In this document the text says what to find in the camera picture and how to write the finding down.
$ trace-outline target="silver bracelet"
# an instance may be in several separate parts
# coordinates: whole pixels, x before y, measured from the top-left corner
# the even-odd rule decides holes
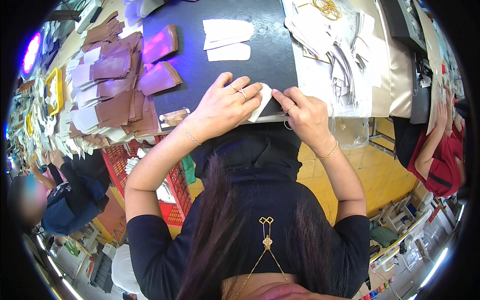
[[[188,132],[188,130],[185,128],[185,126],[183,125],[183,123],[180,123],[180,125],[183,127],[183,129],[185,130],[185,132],[187,133],[187,136],[195,142],[195,144],[197,145],[201,145],[200,143],[197,142],[197,140],[195,140],[195,138],[190,134],[190,132]]]

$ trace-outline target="bracelet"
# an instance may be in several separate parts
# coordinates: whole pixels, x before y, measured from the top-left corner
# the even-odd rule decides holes
[[[318,157],[318,155],[315,155],[315,157],[318,158],[319,160],[327,159],[327,158],[329,158],[330,156],[332,156],[332,154],[335,152],[335,150],[336,150],[337,148],[338,148],[338,141],[336,141],[335,148],[333,148],[332,152],[330,152],[327,156]]]
[[[195,144],[197,145],[201,145],[200,143],[197,142],[197,140],[195,140],[195,138],[190,134],[190,132],[188,132],[188,130],[185,128],[185,126],[183,125],[183,123],[180,123],[180,125],[183,127],[183,129],[185,130],[185,132],[187,133],[187,136],[195,142]]]

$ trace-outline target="purple light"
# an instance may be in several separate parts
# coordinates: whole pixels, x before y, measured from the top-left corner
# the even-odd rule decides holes
[[[37,32],[33,36],[32,40],[30,41],[30,44],[28,44],[27,52],[25,53],[25,56],[24,56],[24,72],[25,73],[30,72],[30,70],[32,69],[39,47],[40,47],[40,33]]]

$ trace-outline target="fluorescent light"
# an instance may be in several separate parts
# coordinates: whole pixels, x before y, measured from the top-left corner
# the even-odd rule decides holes
[[[40,244],[40,247],[42,247],[43,251],[45,251],[45,246],[43,245],[42,239],[39,236],[36,236],[36,239],[38,240],[38,243]]]
[[[463,214],[463,209],[465,208],[465,204],[462,205],[462,209],[460,209],[460,214],[458,215],[458,220],[457,222],[460,222],[460,219],[462,218],[462,214]]]
[[[53,262],[52,258],[50,256],[47,256],[47,258],[50,261],[50,263],[52,264],[55,271],[57,271],[57,274],[59,275],[59,277],[62,277],[62,275],[60,273],[60,270],[57,268],[57,265]]]
[[[63,279],[63,284],[70,290],[70,293],[72,293],[75,298],[77,298],[77,300],[84,300],[82,297],[80,297],[80,295],[72,288],[72,286],[70,285],[70,283],[68,283],[67,280]]]
[[[445,258],[445,255],[447,254],[447,250],[448,248],[445,248],[443,251],[442,251],[442,254],[440,254],[440,257],[438,258],[437,262],[435,263],[435,266],[433,266],[433,269],[430,271],[430,273],[428,274],[427,278],[425,278],[425,280],[422,282],[422,284],[420,285],[420,287],[424,287],[428,281],[430,280],[430,278],[433,276],[433,274],[435,273],[435,271],[437,270],[438,266],[442,263],[442,260],[444,260]]]

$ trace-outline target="red plastic crate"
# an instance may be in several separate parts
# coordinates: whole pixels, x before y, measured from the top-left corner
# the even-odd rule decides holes
[[[156,136],[155,141],[158,143],[165,135]],[[140,143],[132,140],[128,146],[112,146],[104,148],[102,151],[103,159],[107,165],[108,172],[112,178],[113,184],[119,190],[122,197],[125,198],[125,184],[127,182],[127,173],[125,166],[127,159],[137,156],[137,150]],[[172,190],[175,204],[165,203],[159,200],[160,209],[164,220],[169,226],[181,227],[188,211],[192,205],[192,197],[188,189],[187,180],[181,162],[176,164],[172,171],[167,175],[168,184]]]

